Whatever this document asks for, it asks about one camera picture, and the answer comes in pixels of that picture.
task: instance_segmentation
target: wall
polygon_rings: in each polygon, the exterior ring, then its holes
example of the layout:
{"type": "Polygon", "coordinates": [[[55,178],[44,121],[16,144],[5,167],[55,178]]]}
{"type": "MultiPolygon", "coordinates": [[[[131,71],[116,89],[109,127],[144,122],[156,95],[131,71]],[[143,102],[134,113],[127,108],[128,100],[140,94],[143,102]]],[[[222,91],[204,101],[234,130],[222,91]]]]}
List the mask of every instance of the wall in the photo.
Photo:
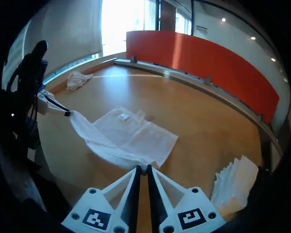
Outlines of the wall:
{"type": "MultiPolygon", "coordinates": [[[[29,26],[29,23],[21,30],[17,38],[15,39],[13,45],[10,48],[9,56],[7,58],[7,63],[3,68],[2,73],[2,88],[6,89],[7,84],[18,67],[18,65],[22,62],[24,55],[24,43],[25,43],[25,37],[27,33],[27,29],[29,26]]],[[[18,77],[15,78],[12,86],[11,91],[15,91],[17,89],[17,81],[18,77]]]]}
{"type": "Polygon", "coordinates": [[[52,0],[31,19],[25,54],[40,40],[48,42],[45,75],[83,57],[102,52],[102,0],[52,0]]]}
{"type": "Polygon", "coordinates": [[[251,39],[253,35],[247,35],[229,24],[228,14],[226,21],[222,22],[207,14],[198,2],[194,3],[194,13],[194,36],[217,43],[238,54],[260,71],[273,86],[279,96],[279,102],[271,125],[277,134],[288,113],[290,102],[289,85],[284,81],[280,69],[271,60],[270,55],[251,39]],[[207,28],[207,33],[196,30],[196,25],[207,28]]]}
{"type": "Polygon", "coordinates": [[[216,43],[171,31],[130,31],[126,57],[155,63],[211,82],[247,104],[265,122],[272,119],[279,97],[249,62],[216,43]]]}

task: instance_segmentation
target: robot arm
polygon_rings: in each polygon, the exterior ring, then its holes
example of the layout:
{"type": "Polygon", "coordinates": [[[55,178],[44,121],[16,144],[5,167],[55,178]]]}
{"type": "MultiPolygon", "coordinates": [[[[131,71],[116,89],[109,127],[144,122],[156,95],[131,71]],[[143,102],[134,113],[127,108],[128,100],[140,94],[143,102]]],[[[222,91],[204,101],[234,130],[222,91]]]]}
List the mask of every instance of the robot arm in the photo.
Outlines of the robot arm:
{"type": "Polygon", "coordinates": [[[55,100],[54,95],[45,89],[38,92],[38,112],[42,115],[46,113],[60,114],[68,117],[70,110],[55,100]]]}

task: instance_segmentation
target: white curtain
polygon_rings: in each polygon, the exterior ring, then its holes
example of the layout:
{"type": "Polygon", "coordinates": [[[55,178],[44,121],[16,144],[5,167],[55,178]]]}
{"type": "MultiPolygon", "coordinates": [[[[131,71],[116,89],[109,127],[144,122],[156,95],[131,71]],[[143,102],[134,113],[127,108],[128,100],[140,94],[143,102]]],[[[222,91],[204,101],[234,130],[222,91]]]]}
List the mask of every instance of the white curtain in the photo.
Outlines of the white curtain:
{"type": "Polygon", "coordinates": [[[83,57],[102,52],[102,0],[52,0],[32,19],[25,39],[25,55],[46,40],[45,75],[83,57]]]}

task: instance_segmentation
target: white towel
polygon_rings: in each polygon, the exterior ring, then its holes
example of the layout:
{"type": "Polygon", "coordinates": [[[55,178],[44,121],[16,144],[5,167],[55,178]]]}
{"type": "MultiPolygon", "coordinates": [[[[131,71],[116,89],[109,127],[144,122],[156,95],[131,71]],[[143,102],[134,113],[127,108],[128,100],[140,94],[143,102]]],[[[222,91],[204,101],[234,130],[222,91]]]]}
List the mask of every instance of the white towel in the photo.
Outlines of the white towel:
{"type": "Polygon", "coordinates": [[[161,167],[178,136],[148,122],[145,114],[116,107],[90,123],[82,114],[71,111],[70,121],[87,146],[99,157],[125,169],[156,163],[161,167]]]}

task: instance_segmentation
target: screw hole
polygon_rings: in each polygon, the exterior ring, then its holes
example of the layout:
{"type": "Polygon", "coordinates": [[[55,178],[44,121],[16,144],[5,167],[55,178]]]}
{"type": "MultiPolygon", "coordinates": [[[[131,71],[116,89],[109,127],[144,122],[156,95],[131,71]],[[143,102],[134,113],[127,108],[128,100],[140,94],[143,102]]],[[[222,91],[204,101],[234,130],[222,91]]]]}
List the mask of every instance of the screw hole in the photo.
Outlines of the screw hole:
{"type": "Polygon", "coordinates": [[[208,218],[210,219],[214,219],[216,217],[216,213],[211,212],[210,214],[208,214],[208,218]]]}
{"type": "Polygon", "coordinates": [[[166,226],[166,227],[164,227],[164,229],[163,229],[163,232],[164,232],[164,233],[173,233],[173,231],[174,231],[173,226],[166,226]]]}
{"type": "Polygon", "coordinates": [[[80,216],[77,214],[77,213],[72,213],[71,217],[74,219],[74,220],[78,220],[80,218],[80,216]]]}
{"type": "Polygon", "coordinates": [[[124,233],[125,229],[123,227],[117,226],[113,230],[115,233],[124,233]]]}

